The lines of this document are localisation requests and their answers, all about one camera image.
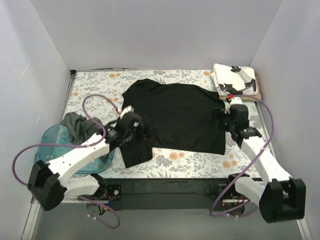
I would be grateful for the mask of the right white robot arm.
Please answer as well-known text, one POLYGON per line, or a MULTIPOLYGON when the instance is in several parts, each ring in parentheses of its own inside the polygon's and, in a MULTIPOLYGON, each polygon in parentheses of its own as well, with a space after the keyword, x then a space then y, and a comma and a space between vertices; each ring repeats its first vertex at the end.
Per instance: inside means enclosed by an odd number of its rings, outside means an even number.
POLYGON ((250 168, 258 171, 262 184, 246 175, 244 169, 231 175, 231 181, 209 209, 212 217, 228 216, 230 210, 215 213, 218 202, 227 194, 232 199, 241 195, 253 202, 267 223, 300 220, 305 216, 306 185, 293 178, 268 150, 260 132, 249 124, 249 110, 241 99, 231 100, 223 113, 223 127, 239 148, 251 158, 250 168))

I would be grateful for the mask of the black t shirt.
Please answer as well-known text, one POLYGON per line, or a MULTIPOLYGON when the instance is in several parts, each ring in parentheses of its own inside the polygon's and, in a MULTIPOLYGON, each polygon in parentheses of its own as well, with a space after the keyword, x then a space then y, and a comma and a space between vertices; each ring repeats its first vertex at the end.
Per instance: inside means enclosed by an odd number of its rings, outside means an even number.
POLYGON ((226 134, 218 114, 225 108, 218 93, 194 84, 160 84, 151 79, 133 83, 122 106, 132 106, 145 126, 142 139, 120 147, 126 168, 153 158, 153 148, 224 155, 226 134))

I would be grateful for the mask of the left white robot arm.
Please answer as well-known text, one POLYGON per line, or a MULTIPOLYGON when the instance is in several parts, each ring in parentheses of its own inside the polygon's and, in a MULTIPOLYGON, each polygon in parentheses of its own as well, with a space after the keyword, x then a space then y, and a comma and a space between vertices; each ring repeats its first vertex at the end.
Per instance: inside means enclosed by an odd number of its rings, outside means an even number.
POLYGON ((32 166, 27 188, 45 211, 54 209, 64 199, 103 199, 108 184, 101 176, 92 173, 74 178, 73 175, 115 148, 133 141, 143 142, 151 134, 147 121, 135 112, 127 112, 107 126, 100 124, 99 128, 66 154, 48 162, 39 160, 32 166))

